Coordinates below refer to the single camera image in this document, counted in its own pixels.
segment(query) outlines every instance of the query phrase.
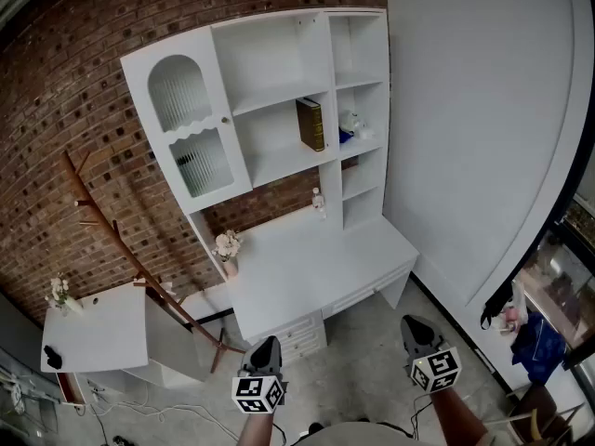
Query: brick wall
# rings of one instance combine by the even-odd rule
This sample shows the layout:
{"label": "brick wall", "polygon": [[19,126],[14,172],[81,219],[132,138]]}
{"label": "brick wall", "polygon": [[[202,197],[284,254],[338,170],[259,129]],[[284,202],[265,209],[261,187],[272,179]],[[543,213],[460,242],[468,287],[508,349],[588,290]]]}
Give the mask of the brick wall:
{"label": "brick wall", "polygon": [[[186,293],[221,282],[178,208],[139,124],[119,58],[171,34],[299,7],[385,7],[386,0],[32,0],[0,32],[0,286],[43,322],[48,280],[75,295],[135,274],[93,227],[59,166],[92,151],[82,177],[153,275]],[[244,230],[308,204],[316,171],[206,210],[214,231]]]}

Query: cabinet door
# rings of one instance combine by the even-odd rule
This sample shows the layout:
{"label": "cabinet door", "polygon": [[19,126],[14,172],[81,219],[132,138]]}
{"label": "cabinet door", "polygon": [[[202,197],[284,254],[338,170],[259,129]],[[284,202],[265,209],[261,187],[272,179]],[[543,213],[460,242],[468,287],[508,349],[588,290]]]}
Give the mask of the cabinet door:
{"label": "cabinet door", "polygon": [[122,58],[140,122],[178,204],[189,214],[252,190],[210,28]]}

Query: black and white marker cube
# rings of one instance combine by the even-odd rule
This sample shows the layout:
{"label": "black and white marker cube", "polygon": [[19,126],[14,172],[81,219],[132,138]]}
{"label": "black and white marker cube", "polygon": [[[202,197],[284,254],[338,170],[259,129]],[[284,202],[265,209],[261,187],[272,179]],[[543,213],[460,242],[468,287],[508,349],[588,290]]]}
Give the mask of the black and white marker cube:
{"label": "black and white marker cube", "polygon": [[272,413],[284,394],[276,376],[235,377],[233,401],[244,413]]}
{"label": "black and white marker cube", "polygon": [[461,373],[461,359],[456,347],[441,350],[414,361],[411,378],[428,393],[451,387]]}

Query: pink vase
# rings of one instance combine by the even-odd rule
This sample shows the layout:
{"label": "pink vase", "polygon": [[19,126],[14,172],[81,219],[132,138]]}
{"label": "pink vase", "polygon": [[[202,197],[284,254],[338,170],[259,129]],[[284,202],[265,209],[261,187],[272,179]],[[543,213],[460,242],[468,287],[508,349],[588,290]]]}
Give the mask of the pink vase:
{"label": "pink vase", "polygon": [[228,259],[227,261],[221,261],[225,272],[228,277],[235,278],[238,275],[238,265],[235,258]]}

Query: white tabletop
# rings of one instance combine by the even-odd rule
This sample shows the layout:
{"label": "white tabletop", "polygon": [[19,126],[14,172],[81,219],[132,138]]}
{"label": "white tabletop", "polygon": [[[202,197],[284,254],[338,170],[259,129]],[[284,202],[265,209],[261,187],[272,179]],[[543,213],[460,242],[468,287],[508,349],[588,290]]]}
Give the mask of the white tabletop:
{"label": "white tabletop", "polygon": [[62,357],[62,368],[47,365],[42,351],[42,372],[103,372],[140,367],[149,362],[145,329],[145,290],[132,282],[79,299],[84,315],[49,308],[43,347]]}
{"label": "white tabletop", "polygon": [[242,236],[239,274],[227,284],[245,338],[321,309],[417,256],[383,216],[343,231],[310,207]]}

